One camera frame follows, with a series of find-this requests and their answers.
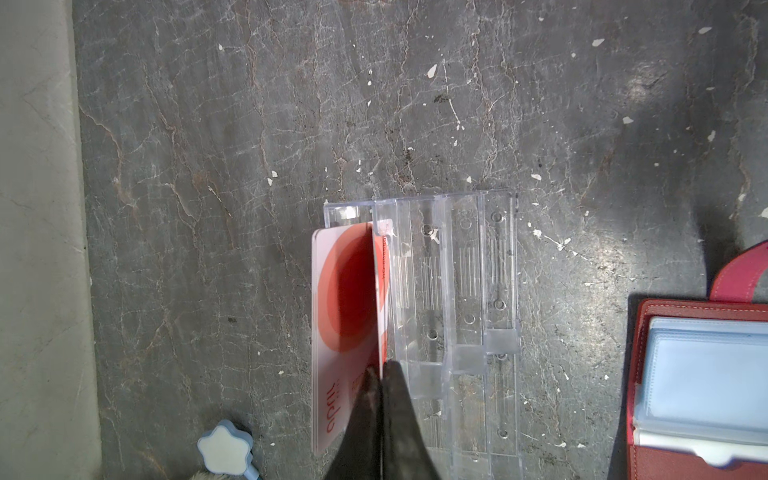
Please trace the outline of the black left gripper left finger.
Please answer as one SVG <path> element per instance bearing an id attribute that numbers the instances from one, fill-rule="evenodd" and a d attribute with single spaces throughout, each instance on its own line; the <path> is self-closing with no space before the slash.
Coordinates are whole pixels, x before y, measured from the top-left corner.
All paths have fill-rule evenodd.
<path id="1" fill-rule="evenodd" d="M 369 367 L 358 390 L 342 442 L 325 479 L 379 479 L 381 430 L 381 382 L 377 370 Z"/>

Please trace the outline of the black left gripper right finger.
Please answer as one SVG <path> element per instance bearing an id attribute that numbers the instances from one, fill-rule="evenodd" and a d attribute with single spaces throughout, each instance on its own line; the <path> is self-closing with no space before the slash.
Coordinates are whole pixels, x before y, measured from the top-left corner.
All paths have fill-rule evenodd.
<path id="1" fill-rule="evenodd" d="M 381 393 L 383 479 L 439 479 L 399 362 L 384 363 Z"/>

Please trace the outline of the white card red circle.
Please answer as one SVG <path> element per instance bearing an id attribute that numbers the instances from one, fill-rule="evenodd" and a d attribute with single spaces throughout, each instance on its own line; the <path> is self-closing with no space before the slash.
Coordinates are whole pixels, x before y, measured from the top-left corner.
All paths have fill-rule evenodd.
<path id="1" fill-rule="evenodd" d="M 366 369 L 378 364 L 372 225 L 312 236 L 312 449 L 344 432 Z"/>

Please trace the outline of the clear acrylic tiered card stand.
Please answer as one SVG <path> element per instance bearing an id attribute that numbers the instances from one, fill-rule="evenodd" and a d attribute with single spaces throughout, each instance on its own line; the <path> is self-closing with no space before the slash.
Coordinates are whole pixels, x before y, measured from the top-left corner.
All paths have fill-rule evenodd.
<path id="1" fill-rule="evenodd" d="M 516 197 L 486 190 L 328 204 L 389 243 L 387 357 L 444 479 L 519 479 Z"/>

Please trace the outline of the red leather card holder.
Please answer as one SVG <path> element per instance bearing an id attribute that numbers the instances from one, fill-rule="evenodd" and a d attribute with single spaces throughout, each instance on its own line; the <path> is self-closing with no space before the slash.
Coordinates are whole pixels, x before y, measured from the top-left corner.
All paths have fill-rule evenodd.
<path id="1" fill-rule="evenodd" d="M 730 261 L 707 300 L 645 299 L 626 396 L 630 479 L 767 476 L 767 245 Z"/>

